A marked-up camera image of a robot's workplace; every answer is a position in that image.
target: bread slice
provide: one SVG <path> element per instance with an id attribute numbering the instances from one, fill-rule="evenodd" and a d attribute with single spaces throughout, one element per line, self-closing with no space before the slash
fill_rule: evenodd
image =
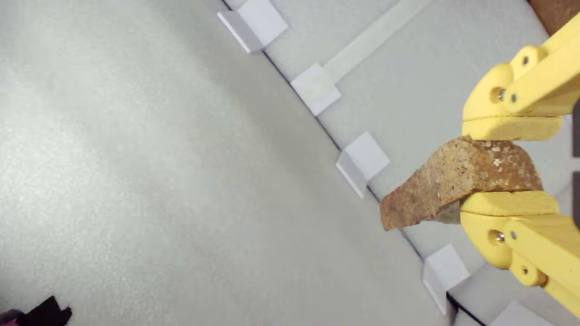
<path id="1" fill-rule="evenodd" d="M 434 219 L 447 206 L 485 191 L 543 190 L 528 153 L 510 141 L 461 136 L 439 147 L 423 166 L 380 201 L 385 230 Z"/>

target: metal screw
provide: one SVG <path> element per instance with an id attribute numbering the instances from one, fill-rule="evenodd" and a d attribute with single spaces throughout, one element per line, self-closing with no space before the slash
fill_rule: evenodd
<path id="1" fill-rule="evenodd" d="M 503 101 L 503 97 L 504 97 L 504 95 L 505 95 L 505 94 L 506 94 L 506 90 L 505 90 L 505 89 L 503 89 L 503 88 L 502 88 L 502 89 L 500 89 L 500 90 L 499 90 L 499 93 L 498 93 L 498 99 L 499 99 L 500 101 Z"/>
<path id="2" fill-rule="evenodd" d="M 503 243 L 506 240 L 505 235 L 503 235 L 503 233 L 498 231 L 498 235 L 495 237 L 495 239 L 499 242 L 499 243 Z"/>

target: black object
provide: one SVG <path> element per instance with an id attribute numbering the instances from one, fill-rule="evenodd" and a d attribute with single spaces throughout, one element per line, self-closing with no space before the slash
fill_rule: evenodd
<path id="1" fill-rule="evenodd" d="M 70 307 L 60 310 L 55 297 L 51 296 L 29 313 L 18 317 L 16 323 L 19 326 L 64 326 L 72 313 Z"/>
<path id="2" fill-rule="evenodd" d="M 580 230 L 580 172 L 572 175 L 572 217 L 574 224 Z"/>
<path id="3" fill-rule="evenodd" d="M 18 319 L 18 317 L 24 315 L 24 313 L 20 310 L 10 309 L 5 313 L 0 314 L 0 325 L 6 324 L 10 321 Z"/>
<path id="4" fill-rule="evenodd" d="M 572 156 L 580 157 L 580 100 L 572 110 Z M 572 216 L 580 230 L 580 172 L 572 175 Z"/>
<path id="5" fill-rule="evenodd" d="M 580 100 L 572 109 L 572 156 L 580 157 Z"/>

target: white wall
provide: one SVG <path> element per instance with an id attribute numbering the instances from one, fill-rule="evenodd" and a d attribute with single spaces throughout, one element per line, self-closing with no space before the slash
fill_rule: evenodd
<path id="1" fill-rule="evenodd" d="M 0 310 L 54 294 L 72 325 L 447 322 L 217 0 L 0 6 Z"/>

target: white foam block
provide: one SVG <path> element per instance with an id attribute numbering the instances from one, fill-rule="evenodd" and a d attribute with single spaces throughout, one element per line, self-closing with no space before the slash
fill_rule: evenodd
<path id="1" fill-rule="evenodd" d="M 290 85 L 304 101 L 310 112 L 318 116 L 332 103 L 340 99 L 341 95 L 334 81 L 319 63 L 296 77 Z"/>
<path id="2" fill-rule="evenodd" d="M 469 272 L 451 244 L 425 259 L 422 281 L 441 314 L 447 313 L 447 291 L 469 277 Z"/>
<path id="3" fill-rule="evenodd" d="M 554 326 L 541 319 L 530 309 L 524 307 L 518 301 L 512 301 L 506 310 L 496 318 L 490 326 Z"/>
<path id="4" fill-rule="evenodd" d="M 365 132 L 340 154 L 336 167 L 363 198 L 367 183 L 389 164 L 390 160 L 370 133 Z"/>
<path id="5" fill-rule="evenodd" d="M 367 180 L 371 180 L 390 162 L 370 133 L 365 132 L 345 148 Z"/>
<path id="6" fill-rule="evenodd" d="M 219 12 L 217 16 L 247 53 L 262 49 L 262 43 L 239 13 Z"/>
<path id="7" fill-rule="evenodd" d="M 288 29 L 288 23 L 269 0 L 249 0 L 237 11 L 219 12 L 217 16 L 247 53 L 262 50 Z"/>
<path id="8" fill-rule="evenodd" d="M 354 163 L 351 156 L 344 151 L 341 152 L 336 161 L 336 167 L 349 182 L 354 191 L 356 191 L 361 198 L 364 198 L 364 194 L 367 190 L 367 179 L 364 177 L 363 172 Z"/>

